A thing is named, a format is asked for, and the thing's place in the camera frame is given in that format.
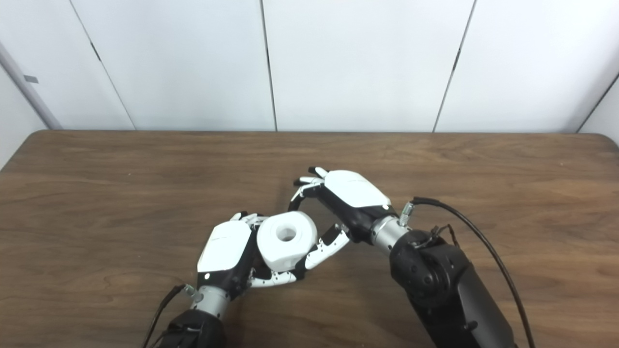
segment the white spool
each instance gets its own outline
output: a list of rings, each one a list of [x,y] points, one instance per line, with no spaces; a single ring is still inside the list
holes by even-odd
[[[258,229],[258,249],[273,271],[289,271],[316,244],[317,234],[316,225],[303,212],[274,215]]]

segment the wood grain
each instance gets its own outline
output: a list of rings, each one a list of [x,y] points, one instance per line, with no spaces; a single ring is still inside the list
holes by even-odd
[[[137,347],[159,301],[194,282],[213,226],[276,214],[310,165],[362,173],[401,206],[468,215],[510,269],[539,347],[619,342],[619,152],[585,134],[42,131],[0,172],[0,346]],[[320,229],[335,222],[316,202]],[[490,255],[447,222],[526,347]],[[162,329],[189,305],[178,298]],[[387,259],[347,245],[306,280],[254,289],[225,319],[230,347],[433,347]]]

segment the black arm segment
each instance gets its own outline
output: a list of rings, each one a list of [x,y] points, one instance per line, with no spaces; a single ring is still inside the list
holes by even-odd
[[[224,348],[222,322],[199,310],[186,310],[174,318],[162,333],[158,348]]]
[[[441,238],[416,248],[420,232],[403,235],[389,263],[437,348],[515,348],[509,323],[464,252]]]

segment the black cable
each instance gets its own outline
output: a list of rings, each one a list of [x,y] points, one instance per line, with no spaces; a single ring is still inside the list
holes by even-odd
[[[155,346],[157,345],[157,343],[159,343],[159,341],[161,341],[161,339],[165,336],[165,331],[161,333],[161,335],[159,335],[159,337],[155,340],[155,342],[153,342],[153,344],[150,345],[149,348],[155,348]]]
[[[486,248],[488,249],[492,257],[495,259],[496,264],[501,269],[501,273],[503,273],[503,277],[505,277],[505,281],[507,282],[507,285],[509,286],[511,293],[514,296],[514,301],[516,302],[516,306],[518,307],[518,313],[520,313],[520,318],[522,320],[524,332],[527,335],[527,341],[529,342],[529,347],[535,348],[535,342],[533,341],[533,334],[531,333],[531,327],[529,326],[529,319],[527,318],[527,313],[524,311],[524,305],[522,304],[520,295],[518,295],[518,291],[516,290],[516,285],[514,284],[514,281],[511,279],[511,276],[509,276],[509,272],[507,271],[507,268],[501,261],[501,258],[499,257],[499,255],[496,253],[496,250],[494,249],[494,247],[492,247],[492,244],[490,244],[490,241],[488,241],[486,236],[483,235],[482,231],[480,231],[479,228],[477,228],[466,216],[462,215],[462,213],[460,213],[459,211],[455,210],[451,206],[437,199],[414,197],[410,203],[413,204],[413,206],[418,205],[418,204],[419,205],[425,204],[429,206],[440,207],[440,208],[447,210],[448,212],[454,214],[458,219],[462,220],[462,222],[465,223],[466,226],[468,226],[474,232],[474,234],[482,241],[482,243],[486,246]]]
[[[163,309],[168,305],[170,301],[172,301],[174,296],[178,295],[178,293],[181,292],[185,288],[185,285],[186,284],[177,285],[173,287],[172,290],[170,290],[170,292],[168,292],[167,295],[165,295],[165,297],[159,304],[159,308],[157,308],[157,311],[155,312],[155,316],[153,317],[152,322],[150,323],[149,331],[147,332],[146,337],[144,338],[144,342],[142,343],[142,348],[146,348],[148,346],[150,337],[153,335],[153,331],[155,330],[155,327],[157,326],[157,321],[159,320],[159,316],[161,315],[161,312],[163,311]]]

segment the white wall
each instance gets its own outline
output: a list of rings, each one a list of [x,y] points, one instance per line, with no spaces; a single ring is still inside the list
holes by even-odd
[[[62,128],[134,129],[68,0],[0,0],[0,42]]]
[[[604,134],[619,144],[619,82],[615,81],[613,87],[606,93],[582,126],[581,133]]]
[[[264,30],[258,0],[0,0],[0,55],[68,129],[577,130],[619,0],[478,0],[453,70],[472,5],[264,0]]]
[[[258,0],[73,4],[137,129],[275,130]]]
[[[265,0],[278,129],[432,131],[472,0]]]
[[[437,131],[574,132],[619,72],[619,0],[479,0]]]
[[[0,66],[0,168],[29,135],[41,129],[46,126]]]

